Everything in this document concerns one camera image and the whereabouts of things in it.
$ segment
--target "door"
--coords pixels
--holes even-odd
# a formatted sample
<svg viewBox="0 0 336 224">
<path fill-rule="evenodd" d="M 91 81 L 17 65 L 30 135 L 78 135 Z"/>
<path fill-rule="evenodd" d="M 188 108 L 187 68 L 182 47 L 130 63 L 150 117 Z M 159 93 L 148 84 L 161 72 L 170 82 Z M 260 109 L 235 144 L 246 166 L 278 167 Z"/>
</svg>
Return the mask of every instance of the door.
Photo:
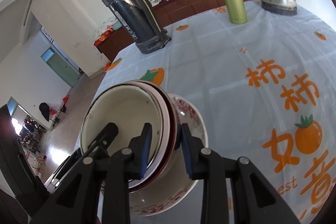
<svg viewBox="0 0 336 224">
<path fill-rule="evenodd" d="M 50 48 L 41 57 L 68 85 L 75 85 L 80 75 L 57 52 Z"/>
</svg>

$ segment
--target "tablecloth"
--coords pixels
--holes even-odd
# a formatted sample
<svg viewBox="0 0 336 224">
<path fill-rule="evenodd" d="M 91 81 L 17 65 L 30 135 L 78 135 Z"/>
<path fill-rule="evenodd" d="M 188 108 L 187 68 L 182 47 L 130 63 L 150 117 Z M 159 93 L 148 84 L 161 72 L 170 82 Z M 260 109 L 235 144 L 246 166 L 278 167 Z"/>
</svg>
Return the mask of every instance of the tablecloth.
<svg viewBox="0 0 336 224">
<path fill-rule="evenodd" d="M 172 41 L 164 49 L 125 48 L 95 98 L 140 78 L 183 96 L 202 114 L 209 147 L 250 158 L 309 223 L 336 182 L 336 32 L 301 7 L 292 17 L 259 0 L 245 7 L 245 24 L 232 24 L 221 7 L 166 27 Z M 199 182 L 172 209 L 132 223 L 199 223 L 202 189 Z"/>
</svg>

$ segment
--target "floor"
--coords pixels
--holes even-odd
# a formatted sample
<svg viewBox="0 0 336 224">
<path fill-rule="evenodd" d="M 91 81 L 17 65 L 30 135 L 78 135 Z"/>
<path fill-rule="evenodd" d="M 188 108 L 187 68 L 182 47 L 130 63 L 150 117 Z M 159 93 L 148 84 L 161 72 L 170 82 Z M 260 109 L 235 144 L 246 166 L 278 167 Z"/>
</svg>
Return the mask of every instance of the floor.
<svg viewBox="0 0 336 224">
<path fill-rule="evenodd" d="M 41 154 L 47 156 L 41 171 L 43 183 L 73 153 L 85 113 L 104 76 L 105 73 L 101 73 L 90 79 L 87 75 L 82 75 L 69 92 L 66 113 L 62 114 L 56 127 L 42 137 Z"/>
</svg>

